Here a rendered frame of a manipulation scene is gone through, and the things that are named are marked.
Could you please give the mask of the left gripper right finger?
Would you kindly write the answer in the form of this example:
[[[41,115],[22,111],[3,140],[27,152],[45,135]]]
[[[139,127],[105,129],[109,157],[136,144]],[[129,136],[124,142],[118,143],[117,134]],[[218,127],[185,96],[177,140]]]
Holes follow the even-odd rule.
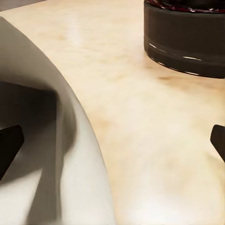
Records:
[[[210,142],[213,144],[223,161],[225,162],[225,127],[220,125],[214,125]]]

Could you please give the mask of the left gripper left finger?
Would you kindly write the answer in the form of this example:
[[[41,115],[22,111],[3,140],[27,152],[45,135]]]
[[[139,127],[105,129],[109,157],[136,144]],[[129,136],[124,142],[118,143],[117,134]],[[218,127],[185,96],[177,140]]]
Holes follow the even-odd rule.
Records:
[[[20,125],[0,130],[0,181],[24,143]]]

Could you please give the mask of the electric kettle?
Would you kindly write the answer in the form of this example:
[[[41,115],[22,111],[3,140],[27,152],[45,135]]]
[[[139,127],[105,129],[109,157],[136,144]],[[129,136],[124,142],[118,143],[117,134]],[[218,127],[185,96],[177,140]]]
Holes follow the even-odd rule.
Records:
[[[144,0],[144,48],[169,68],[225,78],[225,0]]]

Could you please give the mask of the paper coffee filter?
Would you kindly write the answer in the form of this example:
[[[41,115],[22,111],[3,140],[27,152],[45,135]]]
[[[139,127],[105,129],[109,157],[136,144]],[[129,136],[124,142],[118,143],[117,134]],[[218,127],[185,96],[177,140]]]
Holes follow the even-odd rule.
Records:
[[[103,154],[62,73],[0,15],[0,130],[24,143],[0,181],[0,225],[116,225]]]

